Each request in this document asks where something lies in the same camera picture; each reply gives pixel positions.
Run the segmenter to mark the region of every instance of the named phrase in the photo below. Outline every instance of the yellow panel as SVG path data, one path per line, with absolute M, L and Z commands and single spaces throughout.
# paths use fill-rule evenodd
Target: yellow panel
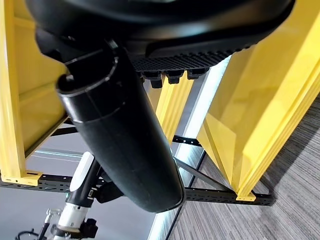
M 211 103 L 198 139 L 208 145 L 212 138 L 216 158 L 228 153 L 222 165 L 240 198 L 250 194 L 320 91 L 319 13 L 320 1 L 297 1 L 274 33 L 232 56 Z
M 187 71 L 179 84 L 169 84 L 165 78 L 155 114 L 169 143 L 175 135 L 194 81 L 188 80 Z
M 25 172 L 14 47 L 13 2 L 0 0 L 0 169 L 2 180 Z
M 0 0 L 0 169 L 4 182 L 37 185 L 25 155 L 63 122 L 55 82 L 63 64 L 41 55 L 24 0 Z
M 54 83 L 21 94 L 20 110 L 24 151 L 45 135 L 49 127 L 58 123 L 65 113 Z

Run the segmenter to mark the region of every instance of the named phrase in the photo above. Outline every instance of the black diagonal strut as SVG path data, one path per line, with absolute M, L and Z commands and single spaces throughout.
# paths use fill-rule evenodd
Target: black diagonal strut
M 175 159 L 176 164 L 179 167 L 183 168 L 187 172 L 191 173 L 195 177 L 201 179 L 202 181 L 204 181 L 205 183 L 211 185 L 212 187 L 216 188 L 217 190 L 232 191 L 230 188 L 226 187 L 222 183 L 220 183 L 220 182 L 214 180 L 213 178 L 205 175 L 204 173 L 202 173 L 199 170 L 193 168 L 192 166 L 186 164 L 185 162 L 177 159 L 176 157 L 174 159 Z

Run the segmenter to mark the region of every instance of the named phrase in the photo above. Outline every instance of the metal structure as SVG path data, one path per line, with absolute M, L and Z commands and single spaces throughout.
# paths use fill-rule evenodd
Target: metal structure
M 52 136 L 65 135 L 70 133 L 76 133 L 75 127 L 67 127 L 57 129 Z M 199 142 L 193 138 L 186 138 L 175 135 L 172 142 L 189 144 L 193 146 L 201 147 Z M 206 152 L 204 151 L 199 160 L 198 166 L 193 168 L 192 166 L 175 159 L 177 166 L 183 168 L 187 172 L 193 175 L 190 185 L 185 187 L 185 200 L 194 202 L 208 202 L 208 203 L 225 203 L 225 204 L 245 204 L 245 205 L 260 205 L 260 206 L 272 206 L 275 202 L 275 198 L 271 194 L 258 194 L 254 193 L 255 200 L 243 201 L 237 200 L 237 194 L 224 186 L 222 183 L 212 179 L 211 177 L 205 175 L 199 171 L 199 168 L 205 158 Z M 215 189 L 202 189 L 193 188 L 192 183 L 195 178 L 199 178 L 207 184 L 213 186 Z M 70 191 L 70 183 L 72 176 L 62 176 L 62 175 L 50 175 L 42 174 L 38 179 L 37 186 L 25 185 L 20 183 L 9 183 L 0 181 L 0 187 L 2 188 L 12 188 L 21 190 L 32 190 L 32 191 L 42 191 L 42 192 L 56 192 L 56 193 L 68 193 Z M 98 180 L 97 185 L 103 186 L 105 181 L 101 178 Z

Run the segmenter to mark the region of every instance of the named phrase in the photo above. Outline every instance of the metal bar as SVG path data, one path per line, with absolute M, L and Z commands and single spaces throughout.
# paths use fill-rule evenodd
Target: metal bar
M 202 165 L 202 163 L 203 163 L 203 161 L 204 161 L 204 159 L 205 159 L 206 154 L 207 154 L 206 151 L 203 150 L 203 152 L 202 152 L 202 154 L 201 154 L 201 157 L 200 157 L 200 160 L 199 160 L 199 162 L 197 163 L 197 165 L 196 165 L 196 167 L 195 167 L 196 170 L 199 170 L 199 169 L 200 169 L 200 167 L 201 167 L 201 165 Z M 190 180 L 190 182 L 189 182 L 188 188 L 192 187 L 192 185 L 194 184 L 195 179 L 196 179 L 196 176 L 195 176 L 195 175 L 192 175 L 192 178 L 191 178 L 191 180 Z M 175 213 L 174 219 L 173 219 L 172 224 L 171 224 L 171 226 L 170 226 L 170 228 L 169 228 L 169 231 L 168 231 L 167 234 L 166 234 L 165 240 L 168 240 L 168 239 L 169 239 L 172 231 L 173 231 L 174 228 L 175 228 L 175 224 L 176 224 L 176 222 L 178 221 L 178 219 L 180 218 L 182 212 L 183 212 L 183 206 L 180 206 L 179 209 L 178 209 L 178 211 Z
M 189 137 L 174 135 L 172 142 L 201 147 L 200 142 L 196 138 L 189 138 Z
M 254 195 L 256 196 L 254 201 L 239 201 L 236 200 L 238 195 L 234 191 L 185 187 L 186 201 L 262 206 L 272 206 L 276 201 L 270 194 L 255 193 Z
M 174 158 L 176 161 L 176 164 L 186 170 L 187 172 L 191 173 L 192 175 L 196 176 L 197 178 L 201 179 L 205 183 L 211 185 L 212 187 L 218 189 L 218 190 L 225 190 L 225 191 L 232 191 L 230 188 L 226 187 L 222 183 L 214 180 L 213 178 L 205 175 L 204 173 L 200 172 L 199 170 L 193 168 L 192 166 L 186 164 L 185 162 L 177 159 L 176 157 Z
M 55 130 L 55 132 L 51 136 L 59 136 L 59 135 L 65 135 L 65 134 L 74 134 L 77 133 L 77 129 L 72 126 L 72 127 L 64 127 L 64 128 L 59 128 Z
M 38 186 L 9 183 L 0 180 L 0 187 L 42 192 L 68 193 L 70 191 L 71 179 L 71 176 L 43 174 L 38 180 Z M 105 181 L 103 179 L 99 179 L 97 185 L 103 185 L 104 182 Z M 255 193 L 255 196 L 255 201 L 238 201 L 236 200 L 237 194 L 233 191 L 185 187 L 185 199 L 187 201 L 260 206 L 272 206 L 275 202 L 275 198 L 269 194 Z
M 10 188 L 10 189 L 42 191 L 42 192 L 68 193 L 70 192 L 71 180 L 72 180 L 72 176 L 43 174 L 39 178 L 37 186 L 3 182 L 2 180 L 0 180 L 0 187 Z M 105 181 L 103 179 L 99 178 L 97 185 L 103 185 L 104 182 Z

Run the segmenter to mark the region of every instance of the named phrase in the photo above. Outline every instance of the yellow frame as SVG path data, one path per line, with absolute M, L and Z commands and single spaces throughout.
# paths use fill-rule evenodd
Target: yellow frame
M 197 139 L 238 200 L 254 201 L 251 190 L 320 92 L 319 40 L 320 1 L 296 1 L 274 33 L 232 56 Z

